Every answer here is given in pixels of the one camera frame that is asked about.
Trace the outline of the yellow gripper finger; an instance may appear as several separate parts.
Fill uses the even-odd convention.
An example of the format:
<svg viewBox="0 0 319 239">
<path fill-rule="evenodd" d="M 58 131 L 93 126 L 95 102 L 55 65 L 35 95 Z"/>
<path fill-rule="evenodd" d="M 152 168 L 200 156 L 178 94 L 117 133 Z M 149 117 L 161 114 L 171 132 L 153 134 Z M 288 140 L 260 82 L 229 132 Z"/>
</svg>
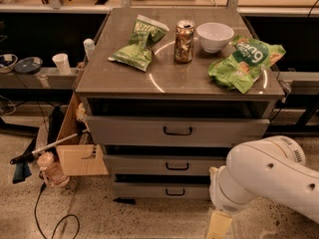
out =
<svg viewBox="0 0 319 239">
<path fill-rule="evenodd" d="M 205 239 L 224 239 L 231 222 L 232 217 L 229 214 L 213 210 Z"/>
</svg>

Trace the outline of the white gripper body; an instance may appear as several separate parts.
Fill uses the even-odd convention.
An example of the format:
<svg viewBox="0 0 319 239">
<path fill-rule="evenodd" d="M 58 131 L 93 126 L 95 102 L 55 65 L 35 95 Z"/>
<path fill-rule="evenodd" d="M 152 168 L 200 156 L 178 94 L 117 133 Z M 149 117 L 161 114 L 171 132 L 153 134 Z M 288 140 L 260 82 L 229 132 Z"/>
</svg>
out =
<svg viewBox="0 0 319 239">
<path fill-rule="evenodd" d="M 244 176 L 238 169 L 228 166 L 209 169 L 210 199 L 218 210 L 235 214 L 248 205 L 248 191 L 244 186 Z"/>
</svg>

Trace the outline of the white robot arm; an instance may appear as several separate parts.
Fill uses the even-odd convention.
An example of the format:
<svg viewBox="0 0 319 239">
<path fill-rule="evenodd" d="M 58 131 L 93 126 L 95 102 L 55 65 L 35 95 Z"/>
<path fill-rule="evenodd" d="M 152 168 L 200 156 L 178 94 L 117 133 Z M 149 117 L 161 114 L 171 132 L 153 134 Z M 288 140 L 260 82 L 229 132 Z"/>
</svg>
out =
<svg viewBox="0 0 319 239">
<path fill-rule="evenodd" d="M 279 135 L 233 147 L 210 170 L 209 193 L 224 239 L 319 239 L 318 157 Z"/>
</svg>

